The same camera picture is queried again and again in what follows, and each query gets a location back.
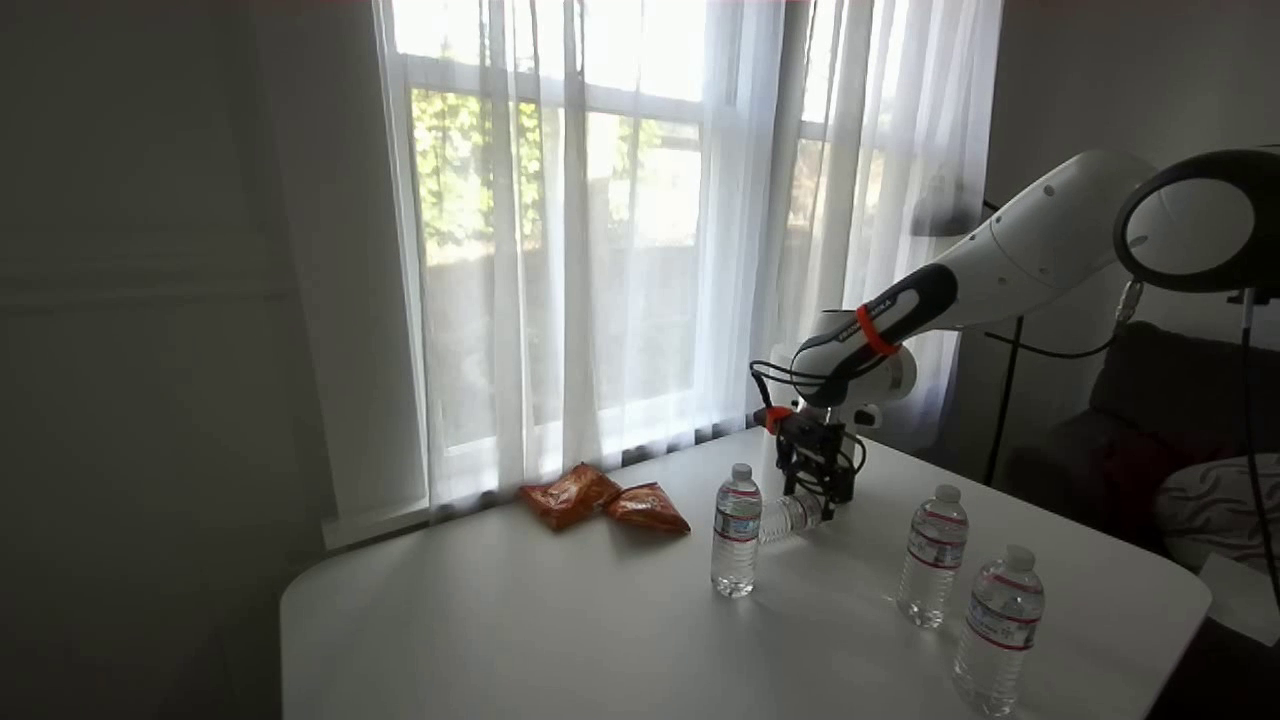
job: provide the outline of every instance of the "white wall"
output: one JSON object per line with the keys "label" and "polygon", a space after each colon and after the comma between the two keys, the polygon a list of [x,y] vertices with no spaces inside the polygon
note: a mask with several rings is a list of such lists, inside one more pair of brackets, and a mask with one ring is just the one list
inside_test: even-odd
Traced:
{"label": "white wall", "polygon": [[0,5],[0,715],[275,715],[334,492],[245,8]]}
{"label": "white wall", "polygon": [[[1209,149],[1280,143],[1280,5],[1271,0],[1010,0],[1000,84],[991,116],[989,197],[1015,189],[1079,149],[1136,152],[1173,162]],[[1027,339],[1094,347],[1109,337],[1123,277],[1035,312]],[[1234,337],[1235,307],[1168,299],[1150,293],[1146,317],[1173,331]],[[1276,343],[1276,312],[1264,312],[1264,343]],[[964,337],[947,457],[979,474],[997,422],[1003,350],[979,331]],[[1095,362],[1021,356],[1014,449],[1085,409]]]}

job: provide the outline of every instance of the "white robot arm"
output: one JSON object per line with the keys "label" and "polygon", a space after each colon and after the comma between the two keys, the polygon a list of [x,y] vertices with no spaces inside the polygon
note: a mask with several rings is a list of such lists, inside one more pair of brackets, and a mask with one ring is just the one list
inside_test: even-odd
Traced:
{"label": "white robot arm", "polygon": [[951,251],[916,268],[853,312],[826,312],[795,347],[785,385],[803,405],[835,409],[899,339],[1021,317],[1117,259],[1123,200],[1154,175],[1136,156],[1085,152],[1052,166]]}
{"label": "white robot arm", "polygon": [[[853,499],[857,458],[835,409],[853,385],[878,378],[909,337],[1021,317],[1117,259],[1155,288],[1276,294],[1280,156],[1209,152],[1155,175],[1136,156],[1074,156],[942,259],[853,312],[826,312],[788,369],[753,362],[763,422],[780,436],[785,492],[799,484],[826,516]],[[803,410],[770,409],[763,378],[795,388]]]}

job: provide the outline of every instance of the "water bottle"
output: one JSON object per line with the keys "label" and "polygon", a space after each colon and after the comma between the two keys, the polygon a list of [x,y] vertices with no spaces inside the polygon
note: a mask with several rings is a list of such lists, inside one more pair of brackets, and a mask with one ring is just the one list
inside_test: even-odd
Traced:
{"label": "water bottle", "polygon": [[947,611],[947,590],[964,561],[970,516],[959,506],[959,487],[942,484],[914,516],[909,561],[899,580],[899,611],[920,629],[942,629]]}
{"label": "water bottle", "polygon": [[955,651],[959,695],[979,715],[1015,711],[1015,681],[1027,664],[1046,616],[1035,551],[1010,543],[1003,564],[989,564],[974,583],[970,630]]}
{"label": "water bottle", "polygon": [[759,543],[759,484],[753,463],[731,463],[717,492],[714,583],[719,595],[753,595]]}

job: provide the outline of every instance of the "sheer white curtain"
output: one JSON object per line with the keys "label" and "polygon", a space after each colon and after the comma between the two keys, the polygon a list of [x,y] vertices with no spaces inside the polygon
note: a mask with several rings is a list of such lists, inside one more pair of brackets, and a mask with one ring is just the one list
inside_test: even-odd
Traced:
{"label": "sheer white curtain", "polygon": [[[791,96],[775,203],[773,350],[795,347],[819,307],[857,307],[930,263],[979,219],[1000,0],[812,0],[803,91]],[[881,440],[931,449],[951,337],[909,339],[916,388]]]}
{"label": "sheer white curtain", "polygon": [[431,499],[747,410],[785,0],[398,0]]}
{"label": "sheer white curtain", "polygon": [[975,208],[997,0],[378,8],[429,503],[743,421]]}

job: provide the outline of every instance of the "snack bag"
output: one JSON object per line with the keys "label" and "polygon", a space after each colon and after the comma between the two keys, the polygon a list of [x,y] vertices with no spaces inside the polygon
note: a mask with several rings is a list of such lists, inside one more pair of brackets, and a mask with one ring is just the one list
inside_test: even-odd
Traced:
{"label": "snack bag", "polygon": [[690,521],[662,484],[623,487],[605,516],[655,536],[690,536]]}
{"label": "snack bag", "polygon": [[546,521],[551,533],[563,533],[563,526],[596,516],[607,499],[617,499],[617,492],[622,487],[601,468],[578,463],[547,484],[524,484],[519,503],[537,521]]}

